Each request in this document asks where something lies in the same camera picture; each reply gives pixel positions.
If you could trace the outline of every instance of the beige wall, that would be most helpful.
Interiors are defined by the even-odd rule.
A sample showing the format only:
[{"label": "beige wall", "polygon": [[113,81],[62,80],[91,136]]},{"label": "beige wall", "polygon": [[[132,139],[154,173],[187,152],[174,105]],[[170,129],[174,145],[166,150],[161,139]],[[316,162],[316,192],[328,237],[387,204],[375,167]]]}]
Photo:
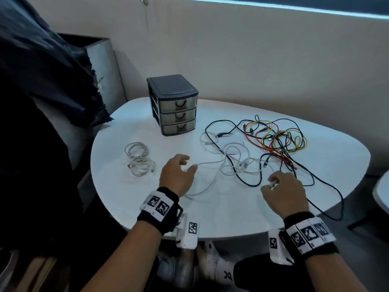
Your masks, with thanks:
[{"label": "beige wall", "polygon": [[389,168],[389,20],[188,0],[29,1],[56,31],[111,38],[130,99],[147,95],[147,77],[181,73],[201,98],[346,132],[372,153],[371,173]]}]

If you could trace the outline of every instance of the hand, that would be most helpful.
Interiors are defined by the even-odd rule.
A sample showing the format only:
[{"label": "hand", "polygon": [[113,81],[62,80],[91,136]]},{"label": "hand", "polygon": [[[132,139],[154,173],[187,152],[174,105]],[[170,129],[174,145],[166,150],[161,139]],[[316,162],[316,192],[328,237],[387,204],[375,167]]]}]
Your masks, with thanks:
[{"label": "hand", "polygon": [[276,181],[278,185],[273,190],[269,185],[262,186],[263,198],[282,219],[298,212],[309,211],[303,184],[292,173],[277,171],[270,175],[268,180]]},{"label": "hand", "polygon": [[181,170],[181,165],[186,165],[189,158],[187,155],[175,155],[163,166],[159,178],[159,186],[166,186],[179,198],[191,188],[197,170],[197,164],[189,167],[186,172]]}]

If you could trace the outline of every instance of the white cable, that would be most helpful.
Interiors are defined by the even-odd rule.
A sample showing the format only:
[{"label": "white cable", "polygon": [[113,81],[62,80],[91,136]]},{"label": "white cable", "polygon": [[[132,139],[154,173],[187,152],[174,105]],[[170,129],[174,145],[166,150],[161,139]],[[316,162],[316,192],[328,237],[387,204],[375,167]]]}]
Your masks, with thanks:
[{"label": "white cable", "polygon": [[[200,136],[200,142],[204,145],[211,145],[212,147],[216,148],[217,150],[219,150],[219,148],[217,148],[212,142],[211,142],[211,139],[208,137],[209,141],[205,141],[202,139],[202,136],[203,134],[205,134],[205,132],[203,132]],[[212,132],[208,132],[209,135],[212,135],[215,137],[215,139],[218,141],[218,137],[215,133],[212,133]],[[241,160],[241,157],[242,157],[242,152],[240,151],[240,149],[236,146],[236,145],[239,145],[239,146],[242,146],[243,148],[246,149],[247,151],[247,158],[245,160]],[[231,148],[231,147],[234,147],[238,152],[239,152],[239,158],[236,158],[236,157],[233,157],[232,155],[229,155],[228,154],[228,150]],[[248,171],[247,170],[247,167],[250,166],[253,162],[256,162],[258,164],[258,166],[260,166],[260,162],[263,162],[264,164],[266,164],[266,166],[269,166],[273,172],[274,172],[274,169],[273,167],[269,164],[269,162],[266,162],[264,160],[260,160],[260,159],[256,159],[256,158],[251,158],[250,157],[250,151],[249,149],[244,145],[244,144],[241,144],[239,142],[231,142],[231,143],[228,143],[226,144],[221,150],[219,150],[221,152],[211,152],[211,153],[214,153],[214,154],[221,154],[223,155],[223,159],[219,160],[219,161],[215,161],[215,162],[202,162],[202,163],[198,163],[197,166],[200,166],[200,165],[204,165],[204,164],[215,164],[215,163],[220,163],[222,162],[222,164],[220,165],[219,169],[217,170],[216,174],[215,174],[215,177],[214,179],[212,180],[212,182],[210,183],[209,186],[207,186],[204,190],[202,190],[201,192],[199,193],[195,193],[193,195],[189,195],[189,194],[186,194],[187,196],[197,196],[199,194],[202,194],[203,192],[207,191],[216,181],[216,177],[217,175],[219,174],[219,172],[221,172],[221,174],[223,175],[226,175],[226,176],[234,176],[236,175],[237,173],[245,173],[245,174],[251,174],[251,175],[256,175],[256,174],[259,174],[262,170],[263,170],[263,167],[258,170],[258,171],[254,171],[254,172],[251,172],[251,171]],[[227,156],[229,156],[230,158],[234,159],[236,161],[236,165],[237,166],[233,166],[233,165],[225,165],[226,163],[226,160],[227,160]],[[224,172],[222,169],[223,168],[226,168],[226,167],[229,167],[229,168],[235,168],[236,170],[236,173],[235,172],[232,172],[232,173],[226,173]]]},{"label": "white cable", "polygon": [[[140,156],[133,155],[131,150],[134,147],[141,147],[143,153]],[[143,142],[132,142],[128,144],[124,148],[124,152],[130,157],[128,167],[134,176],[140,177],[146,175],[150,169],[152,173],[154,172],[156,167],[155,162],[147,157],[149,154],[149,148]]]}]

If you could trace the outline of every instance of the drawer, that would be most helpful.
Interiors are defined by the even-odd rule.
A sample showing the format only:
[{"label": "drawer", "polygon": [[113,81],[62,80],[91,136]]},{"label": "drawer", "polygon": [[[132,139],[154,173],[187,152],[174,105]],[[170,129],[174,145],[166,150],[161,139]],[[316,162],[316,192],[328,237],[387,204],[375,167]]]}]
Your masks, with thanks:
[{"label": "drawer", "polygon": [[159,110],[161,113],[176,112],[192,109],[196,107],[197,96],[190,97],[182,100],[171,101],[159,101]]},{"label": "drawer", "polygon": [[182,112],[171,112],[168,114],[161,113],[162,124],[174,124],[193,120],[196,117],[196,108]]},{"label": "drawer", "polygon": [[161,125],[163,135],[181,134],[181,133],[189,132],[193,130],[195,127],[196,127],[196,119],[183,122],[180,124]]}]

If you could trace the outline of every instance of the forearm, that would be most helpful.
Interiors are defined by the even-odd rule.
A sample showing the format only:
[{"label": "forearm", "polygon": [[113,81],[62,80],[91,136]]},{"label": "forearm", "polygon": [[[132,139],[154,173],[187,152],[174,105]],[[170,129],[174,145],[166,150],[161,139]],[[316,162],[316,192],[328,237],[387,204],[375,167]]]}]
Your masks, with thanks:
[{"label": "forearm", "polygon": [[311,256],[305,264],[316,292],[367,292],[337,253]]},{"label": "forearm", "polygon": [[161,233],[138,221],[81,292],[141,292],[161,242]]}]

